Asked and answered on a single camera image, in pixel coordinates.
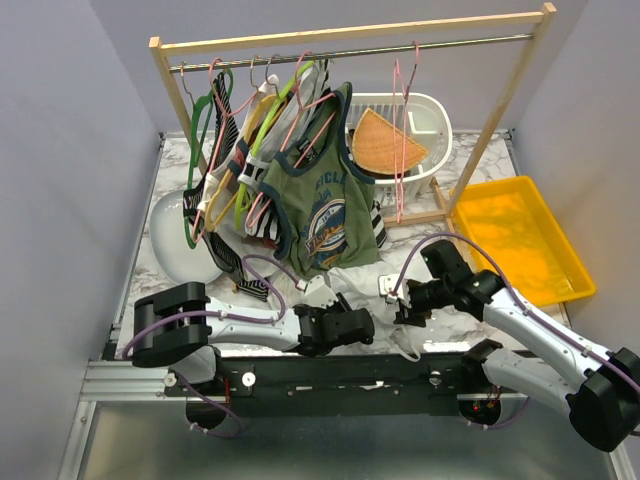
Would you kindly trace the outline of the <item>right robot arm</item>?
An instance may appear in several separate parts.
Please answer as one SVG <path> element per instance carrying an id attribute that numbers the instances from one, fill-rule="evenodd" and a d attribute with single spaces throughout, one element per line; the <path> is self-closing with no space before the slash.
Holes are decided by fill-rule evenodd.
<path id="1" fill-rule="evenodd" d="M 498 266 L 473 271 L 454 235 L 429 235 L 413 247 L 432 278 L 410 281 L 404 271 L 383 275 L 379 294 L 396 304 L 404 324 L 452 307 L 511 336 L 530 352 L 522 358 L 486 340 L 469 350 L 460 379 L 469 390 L 489 385 L 526 395 L 568 418 L 592 447 L 614 451 L 639 426 L 639 357 L 612 351 L 554 321 L 507 280 Z"/>

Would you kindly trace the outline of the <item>pink wire hanger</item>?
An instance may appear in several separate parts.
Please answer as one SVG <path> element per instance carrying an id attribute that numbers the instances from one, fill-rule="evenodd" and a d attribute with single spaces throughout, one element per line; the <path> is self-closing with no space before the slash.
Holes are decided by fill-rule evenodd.
<path id="1" fill-rule="evenodd" d="M 397 151 L 396 141 L 392 141 L 393 145 L 393 159 L 394 159 L 394 185 L 395 185 L 395 201 L 396 201 L 396 221 L 398 224 L 401 223 L 402 217 L 404 215 L 404 177 L 406 168 L 406 158 L 407 158 L 407 118 L 408 118 L 408 100 L 411 92 L 411 87 L 414 82 L 414 78 L 416 75 L 417 67 L 419 64 L 419 45 L 416 40 L 411 43 L 414 49 L 414 63 L 408 80 L 405 81 L 403 79 L 402 68 L 400 65 L 400 60 L 394 60 L 393 66 L 393 77 L 392 77 L 392 86 L 393 86 L 393 119 L 392 126 L 396 128 L 396 120 L 397 120 L 397 110 L 398 104 L 396 102 L 397 96 L 397 87 L 400 87 L 400 92 L 402 95 L 402 125 L 401 125 L 401 141 L 400 141 L 400 151 Z"/>

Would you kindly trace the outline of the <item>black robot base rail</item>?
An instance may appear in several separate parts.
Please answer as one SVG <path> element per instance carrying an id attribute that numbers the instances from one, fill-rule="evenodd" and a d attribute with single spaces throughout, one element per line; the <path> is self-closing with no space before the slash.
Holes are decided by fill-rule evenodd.
<path id="1" fill-rule="evenodd" d="M 227 357 L 198 391 L 229 400 L 243 418 L 429 414 L 456 416 L 462 402 L 509 389 L 491 385 L 461 352 L 399 355 Z"/>

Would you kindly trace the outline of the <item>white tank top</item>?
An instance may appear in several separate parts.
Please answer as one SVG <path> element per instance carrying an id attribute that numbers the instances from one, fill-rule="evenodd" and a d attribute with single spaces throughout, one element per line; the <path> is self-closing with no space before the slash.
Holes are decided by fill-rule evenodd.
<path id="1" fill-rule="evenodd" d="M 388 304 L 379 295 L 378 278 L 392 274 L 392 266 L 384 261 L 353 268 L 333 268 L 326 274 L 332 290 L 341 293 L 354 309 L 364 308 L 371 315 L 375 327 L 374 340 L 367 348 L 372 353 L 399 354 L 416 363 L 421 348 L 410 336 L 405 325 L 394 323 L 398 304 Z"/>

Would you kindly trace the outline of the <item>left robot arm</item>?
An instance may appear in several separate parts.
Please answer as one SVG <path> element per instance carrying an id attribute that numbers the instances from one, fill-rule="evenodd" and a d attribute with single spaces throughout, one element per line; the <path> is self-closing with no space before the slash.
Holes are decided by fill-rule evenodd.
<path id="1" fill-rule="evenodd" d="M 351 344 L 369 345 L 375 326 L 369 312 L 352 309 L 321 276 L 300 280 L 304 301 L 278 310 L 240 307 L 209 297 L 188 282 L 146 296 L 134 305 L 134 336 L 122 357 L 139 368 L 169 367 L 201 395 L 222 380 L 216 344 L 239 344 L 318 357 Z"/>

